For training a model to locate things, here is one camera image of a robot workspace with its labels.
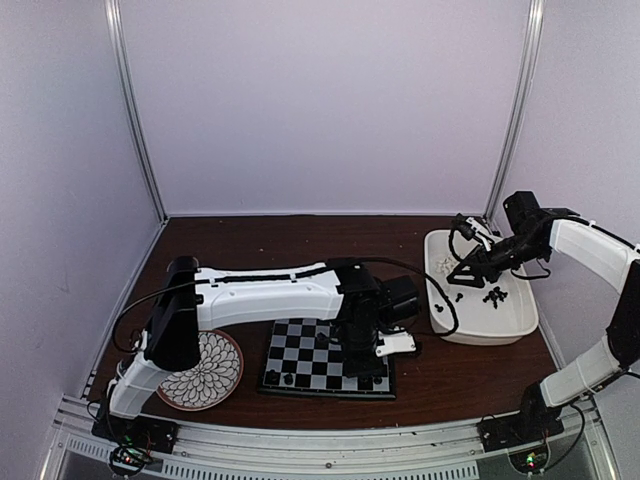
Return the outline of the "black and grey chessboard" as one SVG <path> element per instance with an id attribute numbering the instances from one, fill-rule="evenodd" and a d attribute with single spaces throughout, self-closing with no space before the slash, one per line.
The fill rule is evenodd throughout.
<path id="1" fill-rule="evenodd" d="M 343 374 L 343 352 L 331 337 L 331 325 L 316 319 L 286 319 L 274 322 L 257 390 L 261 394 L 295 397 L 331 397 L 356 400 L 395 400 L 395 365 L 383 360 L 383 384 L 374 377 Z M 280 373 L 278 385 L 268 385 L 269 370 Z M 294 383 L 286 385 L 284 375 L 292 373 Z"/>

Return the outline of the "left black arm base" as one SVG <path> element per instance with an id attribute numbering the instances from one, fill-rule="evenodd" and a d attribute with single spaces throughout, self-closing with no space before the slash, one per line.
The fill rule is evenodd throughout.
<path id="1" fill-rule="evenodd" d="M 176 422 L 147 416 L 125 419 L 98 412 L 91 433 L 114 443 L 139 449 L 171 454 L 177 439 L 179 426 Z"/>

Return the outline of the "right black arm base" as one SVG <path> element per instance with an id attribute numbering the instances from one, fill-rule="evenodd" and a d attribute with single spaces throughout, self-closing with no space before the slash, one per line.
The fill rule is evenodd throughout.
<path id="1" fill-rule="evenodd" d="M 477 424 L 477 430 L 484 451 L 493 452 L 543 442 L 548 437 L 563 433 L 564 425 L 559 418 L 525 420 L 518 412 L 502 417 L 483 418 Z"/>

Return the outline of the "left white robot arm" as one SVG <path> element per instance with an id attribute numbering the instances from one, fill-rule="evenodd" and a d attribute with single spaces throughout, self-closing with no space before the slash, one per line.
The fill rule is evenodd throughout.
<path id="1" fill-rule="evenodd" d="M 288 269 L 229 271 L 178 257 L 163 287 L 148 295 L 149 319 L 139 339 L 122 351 L 99 414 L 123 444 L 144 433 L 142 407 L 161 382 L 195 367 L 199 334 L 223 327 L 281 319 L 327 321 L 336 328 L 349 377 L 379 376 L 383 360 L 413 353 L 413 335 L 400 322 L 418 313 L 418 293 L 408 276 L 376 278 L 362 259 L 337 258 Z"/>

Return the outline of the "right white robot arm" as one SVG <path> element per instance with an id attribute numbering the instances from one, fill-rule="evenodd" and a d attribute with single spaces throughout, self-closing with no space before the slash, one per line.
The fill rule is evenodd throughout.
<path id="1" fill-rule="evenodd" d="M 503 273 L 522 279 L 518 268 L 530 261 L 561 257 L 566 267 L 553 282 L 572 324 L 581 314 L 599 326 L 594 345 L 576 352 L 565 366 L 527 387 L 512 430 L 530 442 L 545 431 L 561 410 L 585 394 L 596 394 L 624 376 L 639 361 L 639 247 L 583 218 L 569 208 L 542 207 L 531 191 L 517 191 L 503 202 L 511 234 L 497 238 L 472 217 L 457 215 L 449 237 L 472 242 L 467 253 L 455 253 L 457 266 L 447 277 L 452 285 L 481 288 Z"/>

